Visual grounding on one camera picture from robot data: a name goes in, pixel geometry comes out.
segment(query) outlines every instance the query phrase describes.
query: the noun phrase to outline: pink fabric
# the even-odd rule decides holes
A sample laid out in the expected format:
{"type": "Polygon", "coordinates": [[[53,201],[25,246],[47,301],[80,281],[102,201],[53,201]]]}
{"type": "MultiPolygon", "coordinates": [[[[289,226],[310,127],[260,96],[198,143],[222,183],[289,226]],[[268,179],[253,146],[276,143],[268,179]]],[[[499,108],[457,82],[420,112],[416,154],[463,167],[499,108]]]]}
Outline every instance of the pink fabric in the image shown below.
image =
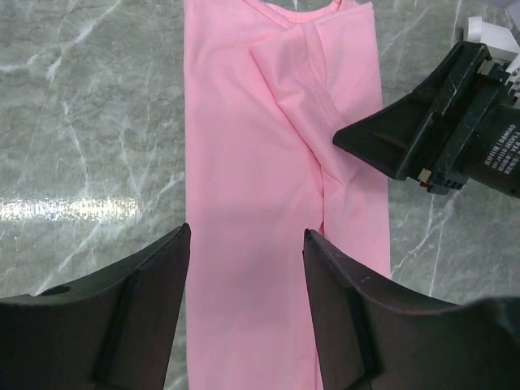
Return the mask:
{"type": "Polygon", "coordinates": [[[372,5],[184,7],[190,389],[320,389],[304,230],[390,275],[387,181],[332,145],[382,106],[372,5]]]}

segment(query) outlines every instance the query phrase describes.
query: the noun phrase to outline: gray marble countertop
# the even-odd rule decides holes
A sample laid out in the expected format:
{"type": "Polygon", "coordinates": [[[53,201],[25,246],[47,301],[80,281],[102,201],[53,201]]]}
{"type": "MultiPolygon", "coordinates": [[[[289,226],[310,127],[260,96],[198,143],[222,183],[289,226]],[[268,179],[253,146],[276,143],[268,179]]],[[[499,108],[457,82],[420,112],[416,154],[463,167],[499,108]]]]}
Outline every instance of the gray marble countertop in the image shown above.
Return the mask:
{"type": "MultiPolygon", "coordinates": [[[[278,0],[300,11],[327,0],[278,0]]],[[[385,102],[448,53],[470,1],[375,0],[385,102]]],[[[0,297],[41,293],[184,221],[180,0],[0,2],[0,297]]],[[[447,301],[520,294],[518,201],[391,183],[393,279],[447,301]]],[[[181,315],[167,388],[187,388],[181,315]]]]}

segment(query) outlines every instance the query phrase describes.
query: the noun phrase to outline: white component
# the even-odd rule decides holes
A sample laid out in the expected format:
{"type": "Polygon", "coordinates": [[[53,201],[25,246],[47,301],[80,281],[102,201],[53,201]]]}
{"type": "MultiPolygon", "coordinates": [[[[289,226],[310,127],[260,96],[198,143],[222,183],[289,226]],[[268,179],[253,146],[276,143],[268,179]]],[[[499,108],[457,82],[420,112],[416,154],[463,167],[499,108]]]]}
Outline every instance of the white component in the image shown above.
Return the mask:
{"type": "Polygon", "coordinates": [[[508,66],[507,72],[511,73],[513,76],[518,76],[518,71],[520,70],[520,54],[515,57],[513,62],[508,66]]]}
{"type": "Polygon", "coordinates": [[[506,27],[482,21],[482,16],[468,18],[464,41],[485,43],[494,59],[511,62],[520,54],[520,46],[506,27]]]}

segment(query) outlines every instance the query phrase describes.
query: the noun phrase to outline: pink sleeve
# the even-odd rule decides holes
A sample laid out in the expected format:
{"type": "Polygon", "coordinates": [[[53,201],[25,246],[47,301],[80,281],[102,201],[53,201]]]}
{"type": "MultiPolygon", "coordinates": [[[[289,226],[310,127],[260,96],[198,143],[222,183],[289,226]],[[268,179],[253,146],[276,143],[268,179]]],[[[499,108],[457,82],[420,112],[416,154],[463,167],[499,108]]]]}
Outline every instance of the pink sleeve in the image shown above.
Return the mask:
{"type": "Polygon", "coordinates": [[[332,144],[337,130],[382,107],[372,7],[352,14],[352,23],[331,17],[296,25],[250,52],[321,167],[325,237],[390,277],[388,181],[332,144]]]}

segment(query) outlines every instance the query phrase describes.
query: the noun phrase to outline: pink shirt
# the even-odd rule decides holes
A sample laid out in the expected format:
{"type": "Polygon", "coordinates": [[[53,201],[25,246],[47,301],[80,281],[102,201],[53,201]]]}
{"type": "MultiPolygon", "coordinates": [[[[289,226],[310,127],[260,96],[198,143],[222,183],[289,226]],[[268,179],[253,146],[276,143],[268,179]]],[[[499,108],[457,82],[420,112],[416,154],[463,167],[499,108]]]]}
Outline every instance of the pink shirt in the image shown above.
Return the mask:
{"type": "Polygon", "coordinates": [[[190,389],[320,389],[304,230],[390,275],[387,181],[332,144],[382,106],[372,5],[184,2],[190,389]]]}

